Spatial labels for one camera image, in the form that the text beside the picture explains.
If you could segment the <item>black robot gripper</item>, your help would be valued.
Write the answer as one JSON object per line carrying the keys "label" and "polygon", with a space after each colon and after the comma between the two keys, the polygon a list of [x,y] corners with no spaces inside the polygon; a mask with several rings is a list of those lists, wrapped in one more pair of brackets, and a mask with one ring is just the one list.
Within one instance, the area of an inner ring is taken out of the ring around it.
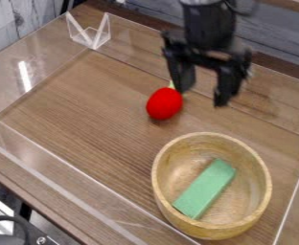
{"label": "black robot gripper", "polygon": [[194,85],[194,67],[216,72],[213,106],[224,107],[237,95],[248,77],[252,52],[234,37],[236,15],[249,16],[253,11],[238,11],[234,1],[181,1],[184,27],[161,32],[162,54],[176,91],[182,94]]}

